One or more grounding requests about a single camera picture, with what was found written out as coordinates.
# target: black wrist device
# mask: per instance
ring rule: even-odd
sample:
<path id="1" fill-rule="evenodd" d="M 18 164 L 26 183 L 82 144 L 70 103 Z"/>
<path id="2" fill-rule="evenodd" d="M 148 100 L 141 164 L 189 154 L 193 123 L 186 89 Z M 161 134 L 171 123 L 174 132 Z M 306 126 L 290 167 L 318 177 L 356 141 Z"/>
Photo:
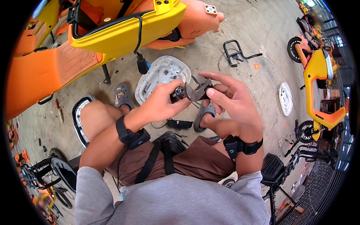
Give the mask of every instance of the black wrist device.
<path id="1" fill-rule="evenodd" d="M 257 152 L 257 150 L 262 146 L 261 139 L 260 142 L 254 143 L 245 143 L 238 136 L 233 137 L 232 135 L 227 136 L 223 143 L 226 151 L 228 152 L 231 159 L 235 159 L 238 152 L 243 152 L 245 155 L 252 155 Z"/>
<path id="2" fill-rule="evenodd" d="M 135 134 L 131 132 L 131 130 L 127 130 L 124 125 L 124 117 L 120 117 L 116 123 L 116 130 L 119 135 L 119 140 L 127 145 L 127 148 L 129 150 L 133 150 L 134 148 L 139 147 L 140 145 L 144 144 L 148 140 L 150 140 L 149 133 L 145 130 L 145 128 L 142 128 Z"/>

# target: foot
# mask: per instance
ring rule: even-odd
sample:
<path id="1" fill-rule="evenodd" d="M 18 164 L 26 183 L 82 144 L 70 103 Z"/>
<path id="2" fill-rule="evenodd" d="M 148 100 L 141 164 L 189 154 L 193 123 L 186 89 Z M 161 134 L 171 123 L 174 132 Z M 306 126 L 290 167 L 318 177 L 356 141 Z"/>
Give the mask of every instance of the foot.
<path id="1" fill-rule="evenodd" d="M 214 120 L 214 117 L 212 117 L 211 113 L 206 113 L 203 115 L 203 117 L 200 120 L 199 126 L 200 128 L 207 128 L 208 124 L 211 123 Z"/>
<path id="2" fill-rule="evenodd" d="M 134 101 L 132 99 L 131 89 L 126 83 L 119 84 L 114 90 L 115 107 L 124 107 L 124 114 L 134 109 Z"/>
<path id="3" fill-rule="evenodd" d="M 130 108 L 127 104 L 122 104 L 119 109 L 122 111 L 124 116 L 130 112 Z"/>

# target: brown shorts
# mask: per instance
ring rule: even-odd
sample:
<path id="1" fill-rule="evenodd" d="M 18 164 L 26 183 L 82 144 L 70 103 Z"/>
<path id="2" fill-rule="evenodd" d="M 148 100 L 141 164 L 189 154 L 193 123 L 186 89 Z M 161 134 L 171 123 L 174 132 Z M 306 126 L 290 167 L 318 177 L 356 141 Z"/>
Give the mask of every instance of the brown shorts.
<path id="1" fill-rule="evenodd" d="M 184 152 L 175 155 L 175 172 L 178 174 L 195 177 L 201 180 L 219 182 L 235 171 L 231 159 L 212 147 L 216 141 L 199 136 Z M 124 155 L 119 166 L 119 181 L 121 186 L 130 186 L 135 183 L 136 176 L 141 171 L 149 157 L 154 145 L 150 141 L 134 150 L 129 150 Z M 121 151 L 116 160 L 106 170 L 115 178 L 117 177 L 117 163 L 122 155 Z M 164 154 L 160 151 L 155 165 L 146 180 L 153 180 L 166 176 Z"/>

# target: yellow scooter panel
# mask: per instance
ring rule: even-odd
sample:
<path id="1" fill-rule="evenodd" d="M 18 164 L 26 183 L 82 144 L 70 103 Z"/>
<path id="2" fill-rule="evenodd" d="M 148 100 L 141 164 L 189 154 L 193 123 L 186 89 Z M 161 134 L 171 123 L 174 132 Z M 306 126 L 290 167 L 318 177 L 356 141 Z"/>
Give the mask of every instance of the yellow scooter panel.
<path id="1" fill-rule="evenodd" d="M 312 83 L 316 79 L 326 80 L 328 69 L 323 50 L 314 51 L 312 57 L 304 70 L 306 88 L 306 110 L 311 118 L 323 124 L 329 130 L 334 128 L 346 116 L 345 107 L 341 107 L 333 114 L 326 114 L 314 109 L 314 94 Z"/>
<path id="2" fill-rule="evenodd" d="M 141 44 L 146 45 L 169 33 L 180 23 L 186 5 L 179 0 L 168 4 L 154 3 L 154 10 L 136 13 L 97 27 L 96 32 L 76 37 L 74 25 L 69 27 L 69 42 L 73 47 L 103 53 L 103 60 L 110 61 L 133 51 L 138 43 L 139 19 L 142 18 Z"/>
<path id="3" fill-rule="evenodd" d="M 51 0 L 45 8 L 42 10 L 41 14 L 37 18 L 37 20 L 41 21 L 41 23 L 45 24 L 46 31 L 36 44 L 35 48 L 40 47 L 45 38 L 50 34 L 50 32 L 54 29 L 59 20 L 59 1 Z"/>
<path id="4" fill-rule="evenodd" d="M 320 124 L 316 121 L 316 120 L 314 120 L 314 131 L 320 131 Z M 315 140 L 315 141 L 317 141 L 318 139 L 319 139 L 319 137 L 320 137 L 320 132 L 318 132 L 317 134 L 313 134 L 312 135 L 312 138 Z"/>

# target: wrist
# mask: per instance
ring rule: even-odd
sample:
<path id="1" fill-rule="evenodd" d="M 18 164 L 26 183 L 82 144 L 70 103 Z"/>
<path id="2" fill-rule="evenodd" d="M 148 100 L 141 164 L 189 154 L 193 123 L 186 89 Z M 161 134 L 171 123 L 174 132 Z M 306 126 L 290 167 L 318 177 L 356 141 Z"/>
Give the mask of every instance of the wrist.
<path id="1" fill-rule="evenodd" d="M 131 110 L 124 117 L 125 128 L 133 133 L 138 132 L 146 124 L 148 124 L 148 122 L 146 122 L 146 117 L 141 113 L 140 107 Z"/>

